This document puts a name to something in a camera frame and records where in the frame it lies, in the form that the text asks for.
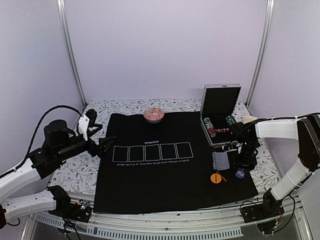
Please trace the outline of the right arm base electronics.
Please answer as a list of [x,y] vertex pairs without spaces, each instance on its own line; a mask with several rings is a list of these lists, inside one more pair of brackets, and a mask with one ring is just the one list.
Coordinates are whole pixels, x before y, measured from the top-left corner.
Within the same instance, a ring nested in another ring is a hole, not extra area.
[[244,201],[239,208],[245,223],[256,223],[257,230],[263,235],[273,235],[282,223],[285,213],[282,204],[268,208],[263,203]]

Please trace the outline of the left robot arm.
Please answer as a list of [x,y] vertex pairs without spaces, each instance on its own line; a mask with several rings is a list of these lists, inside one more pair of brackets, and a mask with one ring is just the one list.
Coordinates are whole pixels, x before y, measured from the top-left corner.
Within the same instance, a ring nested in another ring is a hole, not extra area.
[[65,219],[85,215],[85,207],[72,203],[67,192],[58,185],[33,195],[17,198],[11,195],[32,182],[48,177],[66,160],[83,152],[101,158],[116,138],[104,137],[95,143],[91,136],[101,130],[102,125],[96,124],[95,128],[93,131],[80,129],[80,133],[76,134],[62,119],[54,120],[44,127],[45,141],[42,147],[27,154],[26,160],[0,177],[1,227],[20,217],[44,211]]

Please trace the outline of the purple small blind button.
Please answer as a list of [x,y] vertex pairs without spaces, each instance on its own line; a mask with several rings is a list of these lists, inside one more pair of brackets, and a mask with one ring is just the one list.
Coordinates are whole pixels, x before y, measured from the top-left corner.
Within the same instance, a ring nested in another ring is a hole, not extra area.
[[245,177],[245,175],[246,175],[246,173],[245,173],[245,169],[244,168],[239,168],[235,173],[235,176],[238,179],[243,179]]

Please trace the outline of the orange big blind button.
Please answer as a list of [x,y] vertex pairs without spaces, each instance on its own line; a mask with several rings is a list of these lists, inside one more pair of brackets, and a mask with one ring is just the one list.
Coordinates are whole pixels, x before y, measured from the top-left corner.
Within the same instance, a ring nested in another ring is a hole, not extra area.
[[210,180],[214,184],[219,184],[222,181],[222,177],[218,173],[214,173],[210,176]]

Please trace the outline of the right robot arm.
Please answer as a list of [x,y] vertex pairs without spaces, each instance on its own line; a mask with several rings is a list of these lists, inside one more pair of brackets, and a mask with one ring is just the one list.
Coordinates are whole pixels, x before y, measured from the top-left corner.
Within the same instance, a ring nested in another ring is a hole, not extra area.
[[252,170],[257,164],[259,140],[292,140],[298,144],[293,166],[262,198],[262,203],[241,209],[243,217],[256,220],[283,214],[282,201],[320,167],[320,117],[317,113],[304,116],[262,118],[243,123],[227,118],[230,132],[239,143],[233,164],[239,169]]

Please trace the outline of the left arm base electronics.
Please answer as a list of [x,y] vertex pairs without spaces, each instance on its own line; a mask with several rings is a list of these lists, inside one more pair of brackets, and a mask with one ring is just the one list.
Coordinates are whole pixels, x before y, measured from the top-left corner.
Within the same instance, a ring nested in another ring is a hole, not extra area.
[[67,199],[60,199],[56,201],[56,208],[48,210],[48,213],[66,220],[88,223],[92,210],[89,201],[80,199],[77,202],[71,202]]

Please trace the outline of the blue playing card deck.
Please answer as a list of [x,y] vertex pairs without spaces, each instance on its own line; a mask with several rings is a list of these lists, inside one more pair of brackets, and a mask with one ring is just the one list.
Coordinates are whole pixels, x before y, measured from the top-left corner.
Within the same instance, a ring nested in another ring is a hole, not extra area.
[[227,152],[216,152],[212,153],[212,164],[213,169],[217,171],[224,171],[230,169],[230,162]]

